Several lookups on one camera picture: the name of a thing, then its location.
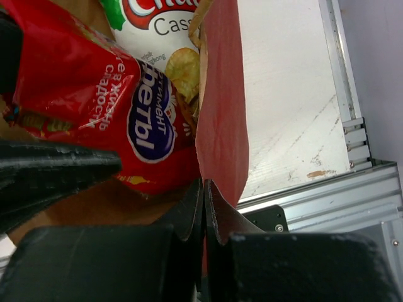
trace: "cardboard box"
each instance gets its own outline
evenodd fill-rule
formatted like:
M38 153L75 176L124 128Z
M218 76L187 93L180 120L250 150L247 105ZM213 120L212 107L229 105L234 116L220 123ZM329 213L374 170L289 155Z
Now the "cardboard box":
M53 0L85 24L112 37L97 0ZM201 176L213 179L235 206L244 189L249 162L241 34L236 0L215 1L202 30L201 91L196 135ZM0 123L0 137L32 139L22 129ZM182 196L181 188L145 199L115 179L60 201L9 234L14 243L44 225L148 224Z

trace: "bolt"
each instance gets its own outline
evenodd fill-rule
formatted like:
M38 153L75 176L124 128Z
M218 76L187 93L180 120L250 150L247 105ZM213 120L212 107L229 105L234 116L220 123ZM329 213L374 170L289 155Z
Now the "bolt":
M275 230L276 230L276 232L281 233L281 232L284 230L284 227L283 227L282 225L277 225L277 226L275 227Z

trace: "white tabletop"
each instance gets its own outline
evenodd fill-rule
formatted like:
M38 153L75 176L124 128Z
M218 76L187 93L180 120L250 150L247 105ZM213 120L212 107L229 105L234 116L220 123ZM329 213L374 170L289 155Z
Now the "white tabletop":
M250 144L242 197L348 172L318 0L238 3Z

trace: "blue logo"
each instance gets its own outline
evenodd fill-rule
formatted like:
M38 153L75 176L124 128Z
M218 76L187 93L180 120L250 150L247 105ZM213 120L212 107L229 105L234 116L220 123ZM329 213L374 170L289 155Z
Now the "blue logo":
M127 137L142 162L155 164L173 151L176 112L169 79L151 65L139 64L142 78L127 116Z

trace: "food package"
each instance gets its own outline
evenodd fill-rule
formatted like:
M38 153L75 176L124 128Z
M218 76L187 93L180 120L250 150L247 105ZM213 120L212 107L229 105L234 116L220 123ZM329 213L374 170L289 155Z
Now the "food package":
M188 30L199 1L100 2L116 42L133 57L163 71L197 119L200 56L188 38Z
M84 24L112 37L98 0L52 1ZM235 206L246 183L249 160L236 0L213 3L203 23L201 40L201 108L196 133L198 167L201 177L213 179L223 197ZM0 121L0 137L31 139L23 129L10 128L4 121ZM9 236L17 243L32 228L45 225L148 224L179 201L184 190L186 186L146 200L112 179L59 201Z
M195 129L161 71L48 0L4 5L24 34L6 120L39 139L118 152L123 170L116 177L142 193L200 175Z

